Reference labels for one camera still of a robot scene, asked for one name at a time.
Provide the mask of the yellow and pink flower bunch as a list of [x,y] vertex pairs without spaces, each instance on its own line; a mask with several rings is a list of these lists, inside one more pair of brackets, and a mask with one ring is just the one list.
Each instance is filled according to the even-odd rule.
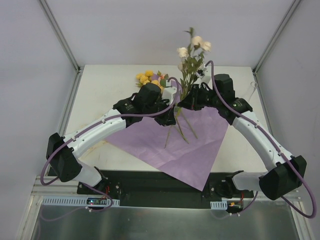
[[169,75],[162,74],[160,71],[154,73],[152,70],[146,70],[145,73],[138,73],[135,78],[137,80],[135,83],[137,87],[141,88],[148,83],[152,83],[157,85],[161,89],[161,93],[163,93],[167,86]]

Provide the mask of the pink and purple wrapping paper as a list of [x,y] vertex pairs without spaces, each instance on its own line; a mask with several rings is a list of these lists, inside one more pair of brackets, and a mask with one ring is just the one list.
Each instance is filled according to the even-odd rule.
[[198,139],[187,134],[187,144],[178,131],[160,126],[150,117],[107,137],[107,141],[157,170],[203,190],[222,145],[228,123],[214,108],[183,109]]

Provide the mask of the pink peony stem spray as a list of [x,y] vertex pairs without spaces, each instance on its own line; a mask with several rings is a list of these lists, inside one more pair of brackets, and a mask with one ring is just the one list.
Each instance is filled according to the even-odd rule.
[[179,108],[174,115],[174,118],[176,120],[176,124],[177,126],[175,127],[175,129],[178,131],[178,133],[180,134],[180,136],[182,137],[182,139],[189,144],[190,141],[188,139],[187,134],[192,133],[193,137],[198,140],[198,134],[196,133],[193,125],[191,124],[191,122],[189,121],[189,119],[187,118],[186,114],[184,113],[184,111],[182,110],[182,108]]

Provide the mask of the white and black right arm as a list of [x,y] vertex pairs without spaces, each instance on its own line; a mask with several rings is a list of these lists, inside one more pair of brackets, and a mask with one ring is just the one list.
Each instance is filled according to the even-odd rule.
[[233,80],[228,74],[215,75],[213,89],[205,82],[194,84],[178,106],[193,111],[204,107],[217,109],[251,144],[266,168],[266,172],[239,170],[228,174],[215,187],[218,195],[230,199],[242,191],[261,191],[270,200],[277,200],[303,184],[306,160],[284,149],[260,124],[250,104],[235,96]]

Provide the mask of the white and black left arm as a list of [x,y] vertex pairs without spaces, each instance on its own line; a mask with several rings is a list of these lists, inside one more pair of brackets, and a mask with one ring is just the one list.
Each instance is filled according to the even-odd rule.
[[122,131],[143,118],[153,118],[161,126],[175,125],[174,101],[177,88],[148,83],[131,97],[119,100],[107,113],[91,124],[73,133],[49,137],[46,158],[57,175],[65,183],[72,180],[88,185],[99,195],[105,191],[106,179],[96,167],[80,161],[80,157],[92,146],[112,134]]

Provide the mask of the cream rose stem spray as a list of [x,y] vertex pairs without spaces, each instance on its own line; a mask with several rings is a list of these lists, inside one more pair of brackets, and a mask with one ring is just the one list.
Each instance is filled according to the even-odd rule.
[[[187,47],[179,47],[177,49],[178,56],[180,58],[180,63],[178,64],[178,69],[182,73],[182,78],[180,79],[180,92],[179,92],[179,99],[182,102],[187,97],[187,94],[190,93],[192,85],[201,77],[200,73],[204,73],[204,60],[205,54],[210,52],[212,49],[212,44],[209,41],[203,40],[202,37],[195,34],[195,30],[193,27],[189,27],[189,30],[184,31],[189,34],[190,40]],[[169,75],[166,74],[163,77],[164,80],[160,80],[160,85],[164,89],[168,81]],[[178,133],[182,137],[182,139],[188,142],[188,139],[185,137],[181,125],[179,123],[178,117],[181,115],[184,120],[187,122],[190,130],[192,131],[193,135],[198,139],[198,136],[190,125],[188,120],[186,119],[182,107],[178,107],[176,104],[175,107],[174,118],[178,127],[174,127],[178,130]]]

